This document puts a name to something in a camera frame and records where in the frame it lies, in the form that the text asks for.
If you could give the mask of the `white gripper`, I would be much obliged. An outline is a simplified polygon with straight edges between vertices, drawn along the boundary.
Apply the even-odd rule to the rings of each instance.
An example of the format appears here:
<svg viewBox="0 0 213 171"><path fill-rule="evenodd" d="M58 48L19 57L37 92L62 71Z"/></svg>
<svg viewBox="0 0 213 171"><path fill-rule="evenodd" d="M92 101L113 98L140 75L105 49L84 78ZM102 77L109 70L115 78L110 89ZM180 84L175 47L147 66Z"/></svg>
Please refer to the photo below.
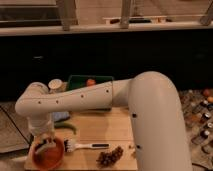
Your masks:
<svg viewBox="0 0 213 171"><path fill-rule="evenodd" d="M42 143L45 139L54 138L54 125L52 122L47 122L42 125L28 124L29 132L33 135L34 141Z"/></svg>

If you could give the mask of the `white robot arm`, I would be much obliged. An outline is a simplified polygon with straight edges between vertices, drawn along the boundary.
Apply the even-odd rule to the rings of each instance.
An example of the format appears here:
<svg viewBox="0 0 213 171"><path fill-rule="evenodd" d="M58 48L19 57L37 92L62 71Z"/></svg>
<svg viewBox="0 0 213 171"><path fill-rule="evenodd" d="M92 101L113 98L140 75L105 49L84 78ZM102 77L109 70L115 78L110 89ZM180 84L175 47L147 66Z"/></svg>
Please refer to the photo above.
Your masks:
<svg viewBox="0 0 213 171"><path fill-rule="evenodd" d="M180 98L162 73L148 71L56 94L33 82L16 101L15 111L39 136L53 130L53 112L112 107L129 109L138 171L193 171Z"/></svg>

